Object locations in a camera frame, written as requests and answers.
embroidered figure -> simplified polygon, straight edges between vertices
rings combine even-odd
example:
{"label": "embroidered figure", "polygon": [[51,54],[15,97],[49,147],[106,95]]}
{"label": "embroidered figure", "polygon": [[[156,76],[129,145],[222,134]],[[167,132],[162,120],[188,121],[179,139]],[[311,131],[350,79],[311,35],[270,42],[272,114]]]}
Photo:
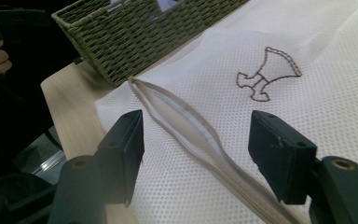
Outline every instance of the embroidered figure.
{"label": "embroidered figure", "polygon": [[252,76],[239,72],[237,85],[240,88],[252,89],[251,98],[254,101],[268,102],[269,94],[264,89],[270,83],[285,77],[301,77],[301,72],[290,55],[281,50],[267,47],[264,62],[258,71]]}

zipper teeth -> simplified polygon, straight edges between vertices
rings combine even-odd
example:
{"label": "zipper teeth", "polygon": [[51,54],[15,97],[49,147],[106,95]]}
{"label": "zipper teeth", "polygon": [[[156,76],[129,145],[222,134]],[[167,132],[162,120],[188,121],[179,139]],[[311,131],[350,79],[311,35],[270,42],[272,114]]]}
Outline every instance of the zipper teeth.
{"label": "zipper teeth", "polygon": [[[154,84],[148,83],[148,82],[144,82],[142,80],[133,78],[130,80],[130,87],[132,89],[132,91],[135,93],[135,95],[138,97],[138,99],[143,103],[143,105],[145,106],[146,110],[149,112],[149,114],[151,115],[151,117],[161,126],[164,128],[164,130],[166,130],[167,132],[169,132],[172,137],[178,141],[180,143],[180,145],[183,146],[183,148],[186,149],[186,151],[188,153],[190,153],[193,156],[193,159],[195,159],[197,162],[201,163],[201,165],[203,165],[207,170],[209,170],[210,172],[213,173],[213,175],[218,175],[227,185],[229,185],[232,189],[234,189],[238,195],[240,195],[242,197],[242,199],[244,201],[246,201],[256,212],[258,212],[258,214],[263,217],[264,219],[266,219],[269,222],[274,222],[272,216],[269,216],[268,212],[265,212],[265,210],[263,208],[261,208],[257,203],[254,202],[254,200],[252,200],[250,197],[247,197],[246,194],[242,194],[241,193],[241,188],[239,186],[237,186],[235,183],[233,183],[232,181],[230,181],[224,174],[222,174],[219,170],[217,170],[213,165],[211,165],[209,162],[207,162],[206,160],[204,160],[203,158],[200,158],[196,153],[192,152],[190,149],[188,149],[187,147],[184,146],[184,144],[181,142],[180,139],[178,139],[178,137],[176,136],[176,134],[174,133],[174,131],[170,130],[167,126],[171,126],[171,125],[167,125],[167,121],[165,121],[165,119],[163,119],[159,113],[153,108],[150,103],[148,103],[148,100],[146,100],[143,94],[141,94],[142,91],[140,91],[139,89],[136,90],[134,86],[137,85],[142,85],[144,87],[149,88],[152,92],[156,93],[159,96],[162,96],[165,98],[161,99],[160,97],[158,97],[160,100],[162,100],[163,102],[165,102],[167,105],[169,105],[171,108],[173,108],[175,111],[177,111],[178,113],[182,114],[182,116],[184,116],[187,120],[195,120],[199,122],[199,125],[203,126],[204,129],[208,132],[208,134],[212,137],[212,139],[215,141],[215,143],[220,147],[222,154],[224,155],[225,159],[227,160],[227,162],[238,168],[239,171],[241,172],[241,175],[244,175],[247,179],[249,179],[249,182],[246,181],[246,183],[250,186],[251,189],[256,190],[257,192],[259,192],[261,195],[263,195],[265,198],[267,198],[268,202],[273,202],[270,203],[271,207],[275,208],[276,211],[278,211],[279,214],[281,214],[281,216],[285,217],[288,221],[291,221],[293,223],[300,223],[300,221],[298,220],[298,218],[293,214],[292,211],[286,209],[286,206],[283,204],[280,204],[278,202],[276,202],[274,195],[267,190],[262,184],[260,184],[255,178],[253,178],[251,175],[245,173],[229,156],[228,154],[225,152],[225,150],[221,147],[221,144],[219,144],[220,142],[218,140],[215,139],[215,134],[214,132],[211,132],[210,128],[208,127],[208,125],[205,125],[204,123],[200,122],[198,120],[197,117],[200,117],[200,115],[197,115],[196,111],[191,111],[191,109],[189,110],[188,108],[190,108],[190,106],[181,106],[180,104],[176,104],[176,106],[172,106],[172,104],[170,104],[171,102],[174,102],[174,100],[171,100],[168,96],[166,96],[165,94],[163,94],[161,91],[166,91],[164,89],[162,89],[159,86],[155,86]],[[201,131],[198,126],[196,124],[194,124],[194,122],[191,122],[194,127],[196,127],[200,132],[202,132],[204,134],[203,131]]]}

green woven basket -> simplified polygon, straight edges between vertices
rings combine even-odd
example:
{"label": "green woven basket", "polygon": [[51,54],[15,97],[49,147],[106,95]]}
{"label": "green woven basket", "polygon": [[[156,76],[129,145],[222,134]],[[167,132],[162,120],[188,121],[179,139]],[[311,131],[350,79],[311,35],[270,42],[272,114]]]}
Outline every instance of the green woven basket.
{"label": "green woven basket", "polygon": [[80,0],[52,15],[77,51],[110,84],[120,85],[247,0]]}

white fabric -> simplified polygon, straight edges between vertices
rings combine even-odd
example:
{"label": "white fabric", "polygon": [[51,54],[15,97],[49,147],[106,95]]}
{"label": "white fabric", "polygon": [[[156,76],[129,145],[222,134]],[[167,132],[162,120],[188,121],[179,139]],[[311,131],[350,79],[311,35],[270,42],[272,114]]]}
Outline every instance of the white fabric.
{"label": "white fabric", "polygon": [[[247,87],[257,74],[268,85]],[[266,189],[247,152],[255,109],[307,136],[319,158],[358,161],[358,0],[251,1],[139,79],[196,109]],[[139,223],[262,222],[150,118],[127,82],[96,108],[106,131],[122,114],[144,110],[144,163],[131,205]],[[309,221],[306,205],[287,209]]]}

stitched outline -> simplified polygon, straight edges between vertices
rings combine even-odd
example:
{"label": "stitched outline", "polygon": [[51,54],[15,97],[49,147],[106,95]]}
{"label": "stitched outline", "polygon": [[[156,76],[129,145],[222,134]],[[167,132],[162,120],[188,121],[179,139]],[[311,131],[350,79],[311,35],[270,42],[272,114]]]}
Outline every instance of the stitched outline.
{"label": "stitched outline", "polygon": [[[266,63],[268,62],[268,53],[271,52],[271,53],[275,53],[275,54],[278,54],[280,56],[282,56],[290,65],[290,67],[292,68],[292,71],[295,73],[294,76],[283,76],[283,77],[277,77],[275,79],[272,79],[271,81],[268,81],[263,75],[260,74],[261,70],[263,69],[264,65],[266,65]],[[252,78],[255,78],[256,76],[261,76],[260,80],[258,80],[253,86],[249,86],[249,85],[240,85],[240,82],[239,82],[239,78],[240,76],[245,76],[245,79],[252,79]],[[241,89],[244,88],[244,87],[249,87],[250,89],[252,89],[253,93],[252,95],[250,96],[252,98],[252,100],[254,101],[257,101],[257,102],[268,102],[270,101],[270,98],[269,98],[269,94],[264,92],[264,89],[267,87],[267,85],[269,85],[270,83],[274,82],[274,81],[277,81],[279,79],[282,79],[282,78],[287,78],[287,77],[301,77],[302,76],[302,73],[301,71],[299,70],[298,66],[296,65],[295,61],[293,60],[293,58],[287,54],[286,52],[283,52],[281,50],[278,50],[278,49],[273,49],[271,47],[266,47],[265,50],[264,50],[264,62],[263,64],[260,66],[260,68],[255,72],[255,75],[252,76],[252,77],[249,77],[248,75],[242,73],[242,72],[239,72],[237,73],[237,86],[240,87]],[[255,94],[256,94],[256,90],[255,90],[255,86],[258,85],[261,81],[266,81],[267,84],[263,86],[263,88],[261,88],[261,90],[259,91],[260,92],[260,95],[266,95],[267,96],[267,100],[257,100],[255,99]]]}

